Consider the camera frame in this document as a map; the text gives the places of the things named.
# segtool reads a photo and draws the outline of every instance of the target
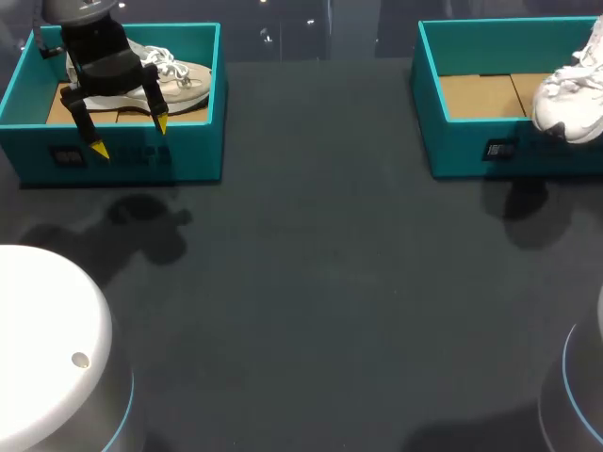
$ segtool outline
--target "white sneaker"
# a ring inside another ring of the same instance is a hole
[[[159,69],[159,86],[170,114],[185,113],[207,104],[211,86],[209,68],[200,64],[178,61],[168,49],[128,41],[134,53],[140,57],[143,66],[154,63]],[[73,83],[77,83],[77,73],[69,56],[67,56],[67,75]],[[94,96],[84,102],[90,111],[134,109],[150,113],[142,87],[133,89],[123,96]]]
[[[586,47],[573,54],[574,66],[550,75],[534,96],[536,128],[569,143],[586,143],[603,133],[603,16]]]

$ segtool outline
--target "cardboard insert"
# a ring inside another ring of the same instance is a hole
[[[547,73],[441,76],[449,116],[454,120],[529,117],[532,99]]]
[[[59,83],[55,99],[48,112],[47,124],[73,124],[72,114],[60,101],[60,91],[66,87],[67,83]],[[108,122],[153,122],[150,115],[146,115],[137,111],[94,111],[90,112],[92,121],[96,124]],[[198,110],[189,111],[182,115],[171,115],[168,121],[170,122],[205,122],[207,121],[207,106]]]

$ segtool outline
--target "yellow fingertip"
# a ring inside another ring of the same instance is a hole
[[[159,121],[159,127],[161,127],[161,134],[166,135],[166,129],[168,128],[168,114],[162,113],[157,117]]]
[[[102,140],[93,142],[90,147],[107,160],[109,159],[109,153],[106,151],[105,143]]]

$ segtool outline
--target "beige sneaker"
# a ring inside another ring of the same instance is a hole
[[[171,115],[202,108],[207,105],[211,70],[201,64],[186,63],[174,59],[168,49],[140,45],[132,40],[130,47],[140,57],[143,66],[154,63],[159,69],[159,86]],[[67,56],[67,75],[77,83],[77,73]],[[150,113],[142,87],[123,96],[94,96],[85,100],[90,111],[143,110]]]

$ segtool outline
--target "robotic arm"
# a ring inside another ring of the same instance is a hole
[[[61,26],[64,48],[49,49],[44,45],[39,12],[34,11],[34,34],[44,58],[63,51],[69,54],[78,86],[61,90],[61,102],[69,109],[81,137],[91,148],[109,158],[105,144],[94,127],[84,99],[90,96],[117,96],[143,87],[156,129],[165,135],[168,106],[157,84],[158,71],[154,64],[145,67],[132,51],[123,27],[115,22],[109,11],[118,0],[41,0],[41,17],[49,24]]]

